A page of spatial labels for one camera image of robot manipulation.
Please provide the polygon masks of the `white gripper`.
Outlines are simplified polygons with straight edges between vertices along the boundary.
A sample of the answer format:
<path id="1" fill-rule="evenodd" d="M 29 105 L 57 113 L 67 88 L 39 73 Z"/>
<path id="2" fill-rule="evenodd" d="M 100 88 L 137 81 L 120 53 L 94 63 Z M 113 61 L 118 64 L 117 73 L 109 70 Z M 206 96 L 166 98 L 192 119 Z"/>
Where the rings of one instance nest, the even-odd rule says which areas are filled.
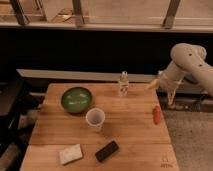
<path id="1" fill-rule="evenodd" d="M 152 80 L 147 89 L 161 88 L 167 92 L 167 104 L 171 106 L 176 95 L 176 90 L 180 86 L 183 77 L 181 75 L 169 75 L 164 71 L 160 71 L 158 77 Z"/>

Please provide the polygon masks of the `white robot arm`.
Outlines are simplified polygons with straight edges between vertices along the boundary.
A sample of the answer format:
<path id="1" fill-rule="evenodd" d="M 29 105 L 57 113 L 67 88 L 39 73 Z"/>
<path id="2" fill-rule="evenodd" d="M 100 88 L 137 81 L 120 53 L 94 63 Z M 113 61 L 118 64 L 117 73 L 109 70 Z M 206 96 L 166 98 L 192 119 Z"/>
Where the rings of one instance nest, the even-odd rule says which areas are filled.
<path id="1" fill-rule="evenodd" d="M 167 92 L 168 105 L 173 103 L 176 90 L 187 73 L 213 97 L 213 66 L 205 62 L 207 52 L 200 45 L 178 43 L 170 51 L 171 62 L 148 84 L 148 89 L 162 88 Z"/>

